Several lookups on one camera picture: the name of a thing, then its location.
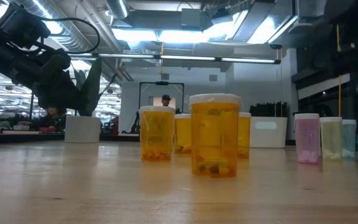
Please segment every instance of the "fluorescent light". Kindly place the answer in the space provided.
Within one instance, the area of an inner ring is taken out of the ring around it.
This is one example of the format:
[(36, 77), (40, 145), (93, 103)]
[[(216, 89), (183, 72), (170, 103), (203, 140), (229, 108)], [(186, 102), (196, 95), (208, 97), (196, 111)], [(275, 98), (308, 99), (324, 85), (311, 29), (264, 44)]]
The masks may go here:
[(138, 41), (156, 41), (157, 35), (152, 30), (134, 30), (134, 29), (112, 29), (117, 40), (128, 42)]
[(197, 56), (175, 56), (175, 55), (161, 55), (161, 59), (179, 59), (179, 60), (215, 60), (215, 57), (197, 57)]
[(252, 34), (251, 38), (248, 40), (248, 44), (264, 44), (269, 40), (271, 36), (274, 35), (274, 20), (268, 16), (263, 23)]
[(290, 21), (288, 21), (276, 34), (273, 35), (267, 42), (272, 43), (274, 40), (277, 39), (280, 35), (284, 33), (296, 20), (298, 19), (298, 16), (294, 16)]
[(222, 62), (275, 63), (276, 60), (257, 58), (222, 58)]
[(210, 28), (204, 30), (203, 35), (207, 40), (211, 38), (216, 39), (218, 37), (225, 36), (231, 30), (233, 23), (234, 23), (233, 21), (230, 21), (230, 22), (222, 22), (220, 24), (215, 24)]
[(207, 42), (208, 38), (201, 31), (165, 30), (162, 31), (159, 41), (174, 44), (194, 44)]
[(28, 96), (31, 97), (31, 94), (28, 93), (0, 93), (0, 96)]
[(139, 59), (153, 59), (153, 55), (141, 55), (141, 54), (99, 54), (100, 57), (112, 57), (112, 58), (139, 58)]
[(244, 21), (244, 19), (246, 18), (248, 14), (248, 10), (242, 11), (242, 12), (238, 12), (236, 14), (233, 15), (233, 21), (235, 21), (233, 23), (232, 28), (227, 32), (226, 34), (226, 40), (228, 39), (232, 39), (234, 37), (234, 34), (236, 34), (237, 30), (240, 28), (242, 22)]

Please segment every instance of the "person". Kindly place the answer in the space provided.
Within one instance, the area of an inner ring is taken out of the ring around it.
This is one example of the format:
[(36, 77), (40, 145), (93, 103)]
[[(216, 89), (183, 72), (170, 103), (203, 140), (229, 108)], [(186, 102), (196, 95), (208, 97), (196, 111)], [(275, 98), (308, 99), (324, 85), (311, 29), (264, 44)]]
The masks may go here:
[(39, 127), (55, 128), (56, 131), (64, 131), (66, 125), (66, 108), (48, 107), (48, 114), (40, 119)]
[(171, 98), (169, 97), (168, 94), (162, 95), (162, 100), (161, 100), (162, 106), (169, 106), (170, 101), (171, 101)]

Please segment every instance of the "potted plant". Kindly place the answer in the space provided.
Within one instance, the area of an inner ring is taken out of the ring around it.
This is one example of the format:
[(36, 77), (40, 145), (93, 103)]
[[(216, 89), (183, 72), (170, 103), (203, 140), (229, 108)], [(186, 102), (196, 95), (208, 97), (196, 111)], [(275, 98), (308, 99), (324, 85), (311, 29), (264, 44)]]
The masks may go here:
[(100, 91), (100, 77), (102, 74), (102, 60), (96, 59), (88, 77), (85, 78), (83, 71), (77, 72), (74, 69), (76, 78), (76, 86), (81, 92), (86, 93), (88, 104), (83, 110), (79, 110), (80, 116), (69, 116), (66, 119), (65, 142), (74, 143), (92, 143), (99, 142), (100, 119), (92, 117), (93, 111), (96, 109), (102, 94), (115, 81), (117, 74), (112, 76), (107, 87)]
[(287, 102), (258, 103), (249, 112), (250, 147), (285, 147)]

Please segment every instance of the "man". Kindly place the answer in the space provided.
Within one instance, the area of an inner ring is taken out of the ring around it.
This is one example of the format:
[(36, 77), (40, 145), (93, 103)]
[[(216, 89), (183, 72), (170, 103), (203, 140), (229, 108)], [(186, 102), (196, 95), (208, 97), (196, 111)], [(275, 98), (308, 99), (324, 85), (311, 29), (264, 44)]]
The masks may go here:
[(169, 97), (168, 94), (162, 95), (162, 100), (161, 100), (162, 106), (169, 106), (169, 101), (171, 101), (171, 98)]

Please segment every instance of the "cable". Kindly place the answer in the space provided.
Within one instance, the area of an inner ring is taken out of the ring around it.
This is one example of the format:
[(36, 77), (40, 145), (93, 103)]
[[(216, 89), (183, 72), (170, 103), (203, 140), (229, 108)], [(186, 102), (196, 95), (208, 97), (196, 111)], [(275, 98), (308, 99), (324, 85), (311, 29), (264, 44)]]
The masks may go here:
[(100, 33), (97, 30), (97, 28), (94, 25), (92, 25), (90, 22), (88, 22), (88, 21), (85, 21), (85, 20), (79, 19), (79, 18), (74, 18), (74, 17), (59, 18), (59, 19), (49, 19), (49, 18), (44, 18), (44, 17), (40, 17), (40, 16), (35, 16), (35, 17), (39, 18), (42, 21), (52, 21), (52, 22), (78, 21), (78, 22), (82, 22), (82, 23), (85, 23), (86, 25), (90, 26), (96, 32), (96, 36), (98, 37), (98, 41), (91, 49), (85, 50), (85, 51), (82, 51), (82, 52), (67, 52), (68, 54), (90, 53), (90, 52), (96, 50), (100, 45)]
[(177, 7), (177, 11), (179, 11), (179, 6), (180, 6), (182, 3), (186, 3), (186, 4), (189, 5), (192, 9), (194, 9), (193, 6), (192, 6), (190, 3), (186, 2), (186, 1), (181, 1), (181, 2), (179, 3), (178, 7)]
[(131, 122), (128, 124), (128, 128), (125, 130), (126, 132), (128, 132), (129, 126), (130, 126), (130, 125), (132, 124), (132, 122), (134, 121), (135, 116), (136, 116), (136, 113), (135, 113), (135, 115), (132, 117)]

